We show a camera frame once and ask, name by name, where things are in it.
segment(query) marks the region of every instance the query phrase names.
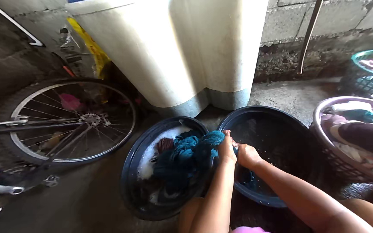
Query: water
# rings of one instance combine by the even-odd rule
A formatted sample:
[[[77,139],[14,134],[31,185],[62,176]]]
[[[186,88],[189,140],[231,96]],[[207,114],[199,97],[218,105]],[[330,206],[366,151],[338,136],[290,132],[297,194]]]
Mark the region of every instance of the water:
[[[286,120],[263,112],[247,113],[229,129],[236,142],[255,147],[265,161],[297,177],[306,177],[303,158],[311,156],[306,135]],[[277,196],[262,179],[244,167],[238,167],[236,181],[256,193]]]

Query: dirt on wall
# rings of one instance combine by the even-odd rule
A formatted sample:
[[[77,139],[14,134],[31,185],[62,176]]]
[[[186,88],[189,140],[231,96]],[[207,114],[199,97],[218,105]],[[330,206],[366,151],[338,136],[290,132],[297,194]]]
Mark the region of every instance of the dirt on wall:
[[[373,28],[353,29],[328,36],[313,36],[306,53],[303,73],[296,67],[303,38],[264,43],[260,47],[254,82],[308,80],[345,75],[353,54],[373,49]]]

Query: bicycle wheel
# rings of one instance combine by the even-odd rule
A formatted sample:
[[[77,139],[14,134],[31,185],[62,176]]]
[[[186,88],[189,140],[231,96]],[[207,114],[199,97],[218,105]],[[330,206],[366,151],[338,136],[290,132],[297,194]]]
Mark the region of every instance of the bicycle wheel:
[[[0,134],[3,146],[24,160],[52,165],[94,161],[122,146],[136,124],[134,102],[102,80],[52,80],[29,86],[3,108],[2,120],[28,119],[28,125],[80,123]]]

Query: brown cloth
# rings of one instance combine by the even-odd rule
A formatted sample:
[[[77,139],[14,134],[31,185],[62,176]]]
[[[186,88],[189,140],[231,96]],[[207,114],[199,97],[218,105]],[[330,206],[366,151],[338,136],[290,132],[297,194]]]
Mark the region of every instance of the brown cloth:
[[[159,154],[167,150],[172,150],[174,148],[174,140],[173,139],[161,139],[156,144],[156,149],[158,150]]]
[[[345,142],[348,142],[347,145],[373,153],[373,124],[343,124],[339,126],[337,132],[339,135],[335,137],[340,137]]]

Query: laundry basket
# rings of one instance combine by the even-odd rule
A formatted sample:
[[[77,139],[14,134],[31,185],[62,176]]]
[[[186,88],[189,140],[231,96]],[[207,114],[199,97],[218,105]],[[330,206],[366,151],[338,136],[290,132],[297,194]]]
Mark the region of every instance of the laundry basket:
[[[373,99],[373,70],[360,63],[372,60],[373,50],[362,51],[351,57],[352,66],[339,84],[339,91],[346,95]]]
[[[347,103],[348,101],[370,103],[373,108],[373,99],[351,96],[329,98],[319,103],[314,110],[313,123],[310,126],[310,129],[313,130],[313,133],[323,146],[323,152],[326,154],[327,160],[339,176],[356,183],[373,183],[373,171],[363,167],[359,162],[351,159],[344,152],[334,146],[320,125],[321,116],[323,115],[325,108],[334,104]]]

